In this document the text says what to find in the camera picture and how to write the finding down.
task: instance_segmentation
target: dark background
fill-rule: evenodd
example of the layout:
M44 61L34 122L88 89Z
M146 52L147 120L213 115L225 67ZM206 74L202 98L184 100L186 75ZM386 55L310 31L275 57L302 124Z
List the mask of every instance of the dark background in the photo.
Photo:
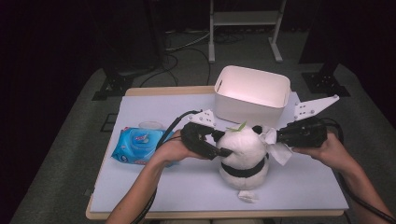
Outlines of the dark background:
M126 6L131 3L111 2ZM280 1L260 0L215 2L217 10L276 9L280 4ZM323 63L329 53L335 54L340 63L358 76L364 89L396 126L392 116L396 96L393 81L396 18L392 2L289 0L281 30L296 32L311 28L301 63ZM12 218L79 92L91 74L102 67L101 54L108 52L109 46L114 48L112 52L129 48L131 54L124 51L122 58L138 60L136 52L142 49L128 44L124 34L129 32L129 36L134 36L134 43L143 41L139 36L152 35L148 27L145 26L148 29L145 31L135 24L152 22L152 15L145 21L137 21L137 13L149 13L142 4L130 6L133 10L128 14L110 10L116 8L109 3L109 0L0 2L0 71L5 96L1 116L5 133L0 149L1 223ZM209 1L152 3L156 6L155 15L160 17L161 31L208 28ZM128 20L129 16L134 19L119 26L119 21ZM128 24L132 31L126 30ZM108 39L109 45L98 41L104 34L114 34L112 32L118 33ZM333 46L331 52L325 42ZM157 62L151 62L149 57L159 57L156 43L144 43L153 48L144 52L148 59L139 62L140 65L151 66Z

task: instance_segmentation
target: gray carpet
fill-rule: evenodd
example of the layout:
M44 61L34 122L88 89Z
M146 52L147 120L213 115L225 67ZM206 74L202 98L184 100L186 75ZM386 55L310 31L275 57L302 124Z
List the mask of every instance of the gray carpet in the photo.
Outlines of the gray carpet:
M216 45L216 62L210 65L208 84L214 85L224 66L239 65L288 77L291 89L297 91L301 101L325 97L324 94L310 93L301 76L302 72L316 72L321 66L298 64L307 33L279 34L277 44L283 63L275 62L267 41L269 35L239 35L243 37L241 41ZM196 35L173 34L168 44L176 47L194 38ZM207 55L206 43L190 48L199 49ZM209 65L202 53L186 49L172 55L177 57L177 67L172 73L178 79L178 86L206 85ZM163 65L170 67L174 62L174 58L165 57ZM389 209L396 214L396 132L353 73L340 64L334 75L351 96L341 98L319 115L341 124L346 147L363 166ZM149 76L138 77L133 87L139 87ZM102 69L92 74L11 223L103 223L88 220L85 210L111 135L100 132L101 127L107 114L117 113L120 106L120 97L92 101L105 78ZM169 73L164 73L143 85L157 86L175 86L175 81ZM347 213L356 223L353 211L348 210ZM345 217L277 217L275 221L283 224L347 223Z

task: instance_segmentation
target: human arm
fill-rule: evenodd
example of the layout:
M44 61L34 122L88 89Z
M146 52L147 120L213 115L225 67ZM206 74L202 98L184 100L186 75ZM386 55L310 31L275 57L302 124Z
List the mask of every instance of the human arm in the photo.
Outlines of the human arm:
M179 136L180 131L176 131L171 140L165 142L152 155L134 184L111 212L106 221L107 224L134 221L149 202L167 164L172 161L182 161L188 157L201 159L183 145Z
M321 147L294 148L293 151L311 156L323 164L338 171L346 181L350 191L376 209L393 217L373 184L358 162L353 159L334 133L328 133L328 139ZM360 204L352 201L352 207L359 223L388 223L384 219L369 212Z

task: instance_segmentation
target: white bracket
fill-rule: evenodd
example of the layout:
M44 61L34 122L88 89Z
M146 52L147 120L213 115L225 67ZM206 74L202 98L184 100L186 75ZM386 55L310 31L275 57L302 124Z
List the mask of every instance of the white bracket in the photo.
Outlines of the white bracket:
M313 101L297 103L294 108L294 120L307 119L315 116L322 110L338 101L340 97L334 95Z
M213 112L210 109L191 115L188 117L188 120L189 122L201 124L210 128L215 128L216 126L215 116L213 116Z

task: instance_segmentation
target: panda ear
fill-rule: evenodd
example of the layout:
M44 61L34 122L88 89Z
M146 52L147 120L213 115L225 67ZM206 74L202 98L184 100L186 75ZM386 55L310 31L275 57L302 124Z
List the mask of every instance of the panda ear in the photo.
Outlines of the panda ear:
M251 128L253 130L253 132L257 133L257 134L261 134L262 133L262 126L260 125L256 125L253 128Z
M212 133L213 140L214 140L215 142L218 142L218 141L220 140L220 138L221 138L224 134L225 134L225 132L215 130L215 131Z

